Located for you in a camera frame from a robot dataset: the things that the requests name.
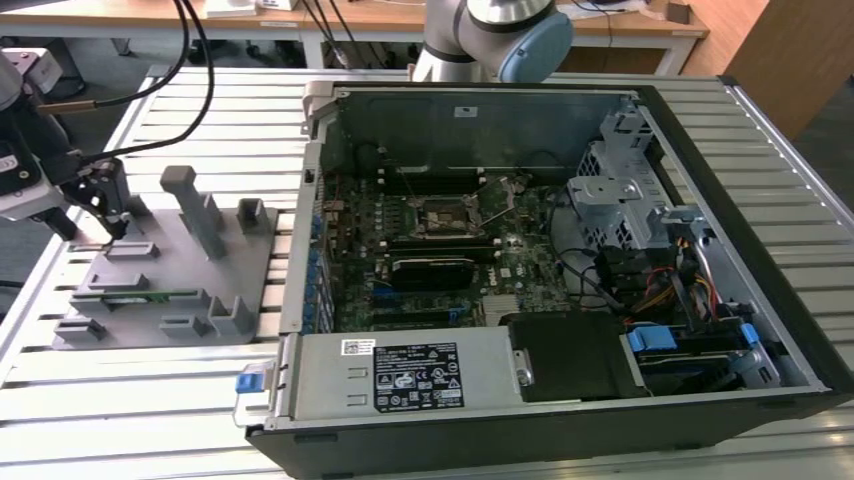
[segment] blue latch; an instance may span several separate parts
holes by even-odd
[[[656,325],[638,327],[629,333],[629,345],[633,352],[648,350],[676,350],[677,340],[673,338],[670,328]]]
[[[261,393],[265,391],[265,374],[258,373],[242,373],[238,375],[238,384],[235,385],[235,391],[241,393]]]
[[[757,332],[757,328],[752,324],[742,323],[742,334],[745,335],[748,344],[756,345],[757,343],[760,343],[760,333]]]

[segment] floor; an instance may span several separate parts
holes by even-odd
[[[263,56],[253,59],[245,45],[230,42],[218,50],[217,65],[222,67],[282,67],[273,42],[258,42]],[[89,83],[82,98],[113,98],[134,92],[151,65],[171,64],[178,58],[173,43],[161,40],[134,40],[134,55],[117,55],[107,40],[75,39],[69,42],[78,66]],[[123,114],[114,108],[87,115],[86,121],[69,119],[78,147],[87,153],[101,151]],[[827,179],[849,206],[854,207],[854,82],[841,88],[796,147]],[[30,222],[0,219],[0,279],[26,280],[50,239],[50,232]],[[7,311],[15,292],[0,289],[0,313]]]

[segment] warning label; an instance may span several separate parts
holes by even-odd
[[[456,343],[375,347],[374,373],[381,413],[465,406]]]

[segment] barcode sticker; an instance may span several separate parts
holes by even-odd
[[[342,355],[374,355],[377,340],[373,338],[358,338],[342,340]]]
[[[297,22],[262,22],[262,27],[298,28]]]

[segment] aluminum extrusion table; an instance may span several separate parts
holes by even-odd
[[[0,477],[286,479],[233,423],[235,376],[277,350],[289,230],[302,152],[303,85],[315,79],[401,81],[401,72],[219,69],[217,99],[191,140],[126,161],[131,189],[174,205],[158,182],[190,164],[222,207],[261,196],[282,211],[259,343],[233,347],[55,352],[53,330],[93,253],[51,241],[0,327]],[[849,365],[854,365],[854,221],[740,88],[716,78],[562,75],[554,82],[654,84],[688,128]],[[173,137],[197,114],[203,69],[186,69],[138,101],[111,146]],[[670,170],[674,183],[685,182]],[[396,478],[854,478],[854,404],[778,422],[710,449],[432,472]]]

